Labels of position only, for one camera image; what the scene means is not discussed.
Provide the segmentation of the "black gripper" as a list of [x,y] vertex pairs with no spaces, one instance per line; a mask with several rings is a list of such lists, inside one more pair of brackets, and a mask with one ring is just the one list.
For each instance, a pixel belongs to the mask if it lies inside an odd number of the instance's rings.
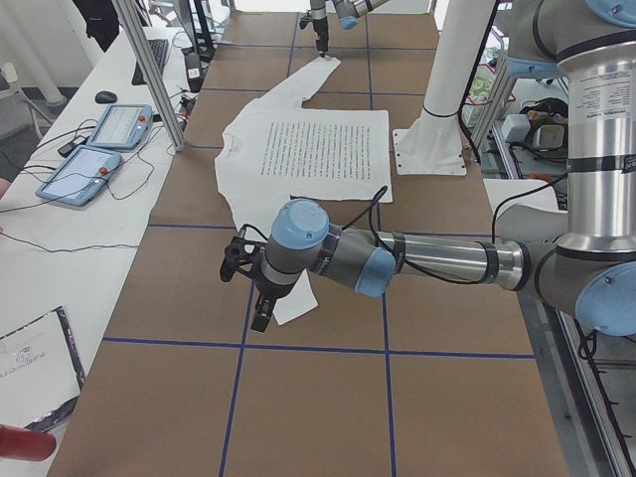
[[318,36],[316,48],[320,56],[329,52],[329,25],[325,7],[312,7],[309,10],[313,30]]
[[286,297],[298,281],[300,273],[278,274],[273,278],[256,267],[253,270],[252,281],[259,292],[254,305],[254,313],[250,325],[253,331],[264,332],[273,316],[273,310],[278,299]]

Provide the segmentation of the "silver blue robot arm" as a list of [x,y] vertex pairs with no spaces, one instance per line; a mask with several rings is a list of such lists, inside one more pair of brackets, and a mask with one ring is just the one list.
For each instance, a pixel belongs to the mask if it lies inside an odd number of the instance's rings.
[[397,201],[375,223],[331,222],[307,194],[283,204],[247,256],[258,290],[251,327],[309,274],[382,295],[401,273],[525,292],[613,336],[635,331],[635,5],[517,1],[507,65],[514,76],[568,82],[565,213],[498,210],[490,238],[426,237],[424,223],[469,225],[488,198],[459,150],[458,106],[496,16],[492,1],[450,4],[421,116],[397,134]]
[[[376,10],[388,0],[333,0],[332,4],[338,16],[341,27],[350,30],[358,24],[358,19]],[[301,17],[299,28],[305,29],[311,25],[317,38],[315,41],[319,55],[324,58],[329,52],[329,23],[327,18],[326,1],[311,0],[310,9]]]

